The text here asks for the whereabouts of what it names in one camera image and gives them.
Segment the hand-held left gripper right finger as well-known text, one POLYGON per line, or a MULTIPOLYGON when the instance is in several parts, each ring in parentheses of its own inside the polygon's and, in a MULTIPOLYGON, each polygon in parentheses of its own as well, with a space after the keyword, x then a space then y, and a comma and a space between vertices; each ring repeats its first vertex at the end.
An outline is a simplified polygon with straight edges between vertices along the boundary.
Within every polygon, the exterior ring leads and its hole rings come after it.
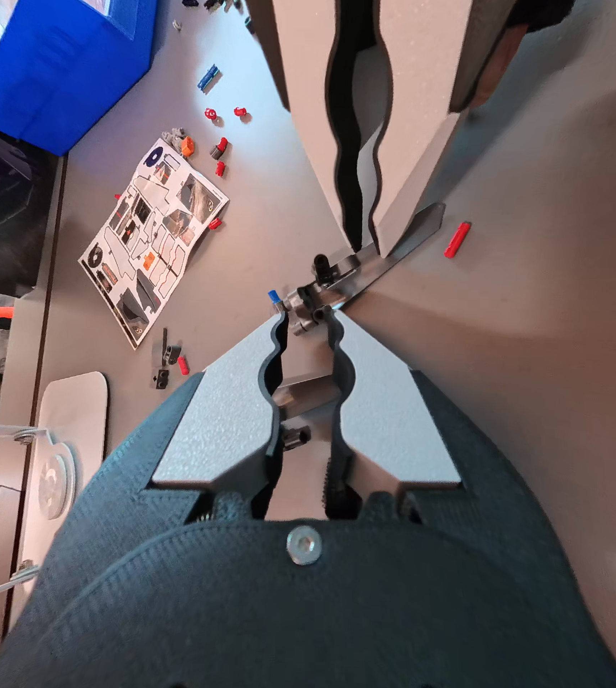
POLYGON ((323 309, 338 400, 323 488, 329 519, 355 519, 376 493, 401 502, 462 478, 413 370, 341 310, 323 309))

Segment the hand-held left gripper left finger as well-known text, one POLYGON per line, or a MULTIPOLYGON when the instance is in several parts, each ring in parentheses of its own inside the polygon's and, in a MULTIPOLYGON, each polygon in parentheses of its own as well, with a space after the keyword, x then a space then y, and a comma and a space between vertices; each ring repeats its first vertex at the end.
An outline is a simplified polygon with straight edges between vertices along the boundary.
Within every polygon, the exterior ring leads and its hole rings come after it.
POLYGON ((263 519, 282 470, 280 411, 288 314, 278 312, 202 372, 152 476, 154 486, 238 493, 263 519))

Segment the lego sticker sheet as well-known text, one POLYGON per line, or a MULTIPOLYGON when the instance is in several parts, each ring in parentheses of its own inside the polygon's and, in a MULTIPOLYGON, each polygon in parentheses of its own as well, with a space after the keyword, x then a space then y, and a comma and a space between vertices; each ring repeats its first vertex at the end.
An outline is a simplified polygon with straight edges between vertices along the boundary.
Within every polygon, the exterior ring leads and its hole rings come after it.
POLYGON ((137 165, 78 259, 131 349, 181 282, 190 255, 229 198, 162 138, 137 165))

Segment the person's right hand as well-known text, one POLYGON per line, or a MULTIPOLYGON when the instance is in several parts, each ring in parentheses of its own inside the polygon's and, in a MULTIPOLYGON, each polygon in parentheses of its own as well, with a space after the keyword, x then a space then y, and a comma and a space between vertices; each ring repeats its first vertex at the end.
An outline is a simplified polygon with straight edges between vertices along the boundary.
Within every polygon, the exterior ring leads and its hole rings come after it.
POLYGON ((519 24, 504 30, 478 77, 474 95, 468 105, 469 110, 479 108, 489 100, 518 52, 527 28, 527 24, 519 24))

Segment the long red lego pin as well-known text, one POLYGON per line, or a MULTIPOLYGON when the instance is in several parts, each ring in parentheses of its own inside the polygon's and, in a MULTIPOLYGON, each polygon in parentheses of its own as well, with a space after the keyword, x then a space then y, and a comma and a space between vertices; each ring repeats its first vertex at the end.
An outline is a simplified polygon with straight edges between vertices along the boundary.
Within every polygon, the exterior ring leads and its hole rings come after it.
POLYGON ((459 224, 453 237, 450 240, 449 245, 443 252, 444 257, 446 257, 447 259, 453 259, 454 257, 456 257, 460 247, 465 241, 465 238, 467 237, 467 234, 469 233, 471 228, 472 223, 469 221, 464 221, 459 224))

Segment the blue plastic box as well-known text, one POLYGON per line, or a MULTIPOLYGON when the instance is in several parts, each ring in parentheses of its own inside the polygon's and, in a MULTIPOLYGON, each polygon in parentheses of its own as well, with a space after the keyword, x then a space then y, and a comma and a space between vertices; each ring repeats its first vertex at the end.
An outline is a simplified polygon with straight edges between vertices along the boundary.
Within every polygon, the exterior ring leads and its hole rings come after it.
POLYGON ((18 1, 0 40, 0 132, 63 156, 146 74, 158 1, 18 1))

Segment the dark lego set box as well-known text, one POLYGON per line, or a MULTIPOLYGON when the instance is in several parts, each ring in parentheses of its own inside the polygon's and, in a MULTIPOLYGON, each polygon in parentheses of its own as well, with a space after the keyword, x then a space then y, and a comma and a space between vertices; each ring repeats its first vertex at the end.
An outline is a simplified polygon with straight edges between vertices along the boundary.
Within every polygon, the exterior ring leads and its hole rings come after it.
POLYGON ((0 132, 0 295, 37 286, 60 160, 0 132))

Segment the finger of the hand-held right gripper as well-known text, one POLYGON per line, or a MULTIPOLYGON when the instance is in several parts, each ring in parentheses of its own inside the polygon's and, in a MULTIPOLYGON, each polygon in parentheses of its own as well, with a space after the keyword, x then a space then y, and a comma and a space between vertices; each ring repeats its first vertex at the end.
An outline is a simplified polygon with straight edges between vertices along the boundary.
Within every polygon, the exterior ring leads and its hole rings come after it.
POLYGON ((472 1, 380 1, 387 108, 373 147, 372 228, 388 256, 406 232, 459 116, 450 113, 472 1))
POLYGON ((284 108, 353 252, 363 245, 357 176, 362 134, 353 77, 366 37, 365 1, 247 1, 284 108))

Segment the silver monitor stand base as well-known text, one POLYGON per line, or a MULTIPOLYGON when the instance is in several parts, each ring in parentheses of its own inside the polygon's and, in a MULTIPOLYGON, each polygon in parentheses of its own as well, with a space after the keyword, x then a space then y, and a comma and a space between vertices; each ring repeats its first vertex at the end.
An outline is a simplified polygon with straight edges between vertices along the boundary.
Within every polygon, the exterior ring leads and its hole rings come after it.
POLYGON ((23 498, 22 555, 39 562, 104 459, 108 385, 90 372, 50 383, 37 418, 23 498))

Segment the grey lego blade assembly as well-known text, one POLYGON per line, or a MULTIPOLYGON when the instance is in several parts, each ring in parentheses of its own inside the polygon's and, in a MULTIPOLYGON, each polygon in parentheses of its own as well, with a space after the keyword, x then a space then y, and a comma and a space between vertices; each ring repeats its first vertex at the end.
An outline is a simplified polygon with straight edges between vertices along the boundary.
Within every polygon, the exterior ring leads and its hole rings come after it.
POLYGON ((289 330, 295 336, 311 331, 323 321, 326 308, 344 307, 420 248, 441 227, 445 209, 444 203, 437 202, 417 212, 386 256, 380 254, 374 242, 335 263, 325 254, 316 254, 311 265, 311 282, 291 290, 285 297, 280 297, 275 290, 269 292, 274 310, 288 314, 289 330))

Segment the pile of black lego pieces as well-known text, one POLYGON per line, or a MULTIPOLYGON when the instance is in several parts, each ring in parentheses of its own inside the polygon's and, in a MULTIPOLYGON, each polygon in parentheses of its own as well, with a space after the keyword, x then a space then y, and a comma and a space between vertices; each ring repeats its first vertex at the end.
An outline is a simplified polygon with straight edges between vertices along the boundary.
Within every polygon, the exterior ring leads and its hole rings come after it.
POLYGON ((255 28, 253 20, 249 13, 244 14, 244 2, 243 1, 181 1, 181 4, 186 8, 197 8, 202 5, 208 12, 222 8, 225 12, 229 11, 231 7, 235 9, 237 13, 244 19, 244 26, 247 30, 254 35, 255 28))

